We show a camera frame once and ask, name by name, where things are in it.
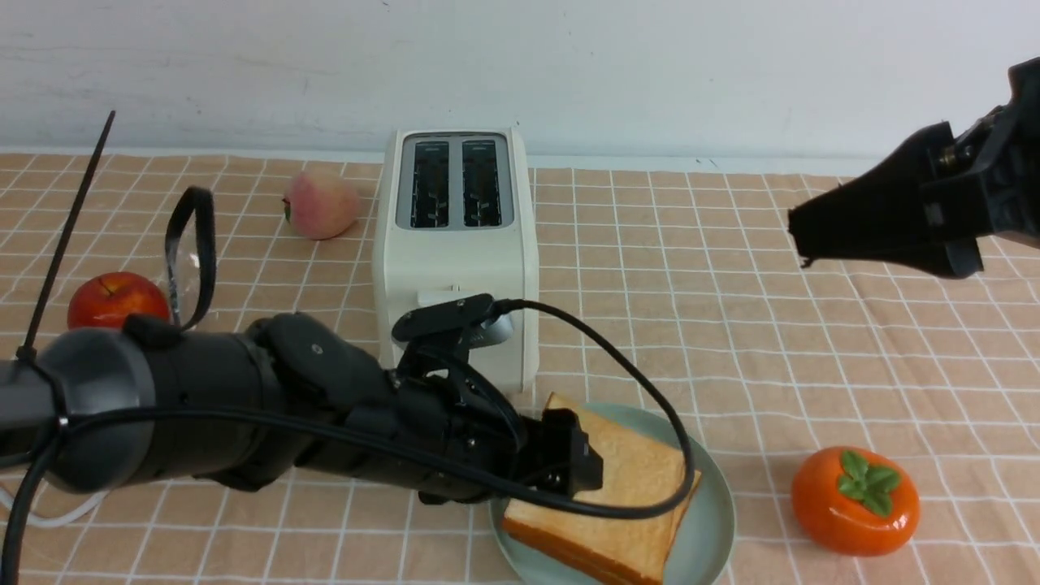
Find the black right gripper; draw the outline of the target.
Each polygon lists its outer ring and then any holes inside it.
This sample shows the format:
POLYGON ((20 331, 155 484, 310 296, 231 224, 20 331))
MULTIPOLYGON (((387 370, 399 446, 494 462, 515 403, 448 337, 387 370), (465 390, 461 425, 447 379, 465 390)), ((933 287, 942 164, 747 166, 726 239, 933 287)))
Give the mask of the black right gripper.
POLYGON ((1009 101, 955 139, 947 122, 925 126, 863 175, 788 211, 803 268, 881 262, 963 280, 983 270, 974 238, 1037 248, 1038 57, 1007 78, 1009 101))

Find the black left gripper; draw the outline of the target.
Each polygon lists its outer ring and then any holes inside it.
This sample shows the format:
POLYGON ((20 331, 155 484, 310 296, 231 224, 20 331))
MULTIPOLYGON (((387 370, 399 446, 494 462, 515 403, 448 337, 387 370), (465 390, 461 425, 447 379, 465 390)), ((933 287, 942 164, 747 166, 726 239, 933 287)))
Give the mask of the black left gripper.
MULTIPOLYGON (((357 408, 357 429, 468 470, 515 480, 530 426, 466 360, 409 358, 387 379, 387 399, 357 408)), ((495 495, 479 483, 385 454, 357 457, 357 477, 413 490, 427 506, 476 504, 495 495)), ((576 412, 543 411, 536 422, 536 488, 573 497, 602 486, 602 456, 576 412)))

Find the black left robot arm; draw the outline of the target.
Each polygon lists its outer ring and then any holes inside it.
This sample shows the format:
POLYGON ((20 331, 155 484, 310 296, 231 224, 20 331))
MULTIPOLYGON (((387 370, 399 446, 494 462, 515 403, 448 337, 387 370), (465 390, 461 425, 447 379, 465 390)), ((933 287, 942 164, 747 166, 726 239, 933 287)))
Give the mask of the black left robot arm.
POLYGON ((180 331, 134 316, 68 332, 33 364, 2 364, 2 469, 47 467, 71 493, 194 477, 256 492, 320 470, 475 504, 532 488, 569 501, 602 488, 603 460, 568 408, 518 414, 469 366, 473 323, 407 336, 385 370, 307 314, 245 332, 180 331))

